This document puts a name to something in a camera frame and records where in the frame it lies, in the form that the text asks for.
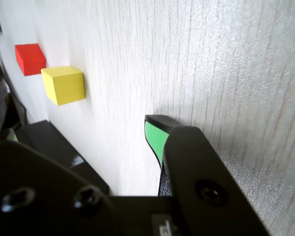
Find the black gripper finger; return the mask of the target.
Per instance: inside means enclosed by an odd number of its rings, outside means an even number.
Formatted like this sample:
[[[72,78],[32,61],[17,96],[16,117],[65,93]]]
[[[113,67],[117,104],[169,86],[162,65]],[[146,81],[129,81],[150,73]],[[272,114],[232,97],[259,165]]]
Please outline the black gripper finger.
[[[145,137],[165,169],[192,236],[266,236],[265,226],[203,132],[165,115],[145,116]]]
[[[118,236],[112,205],[94,185],[0,133],[0,236]]]

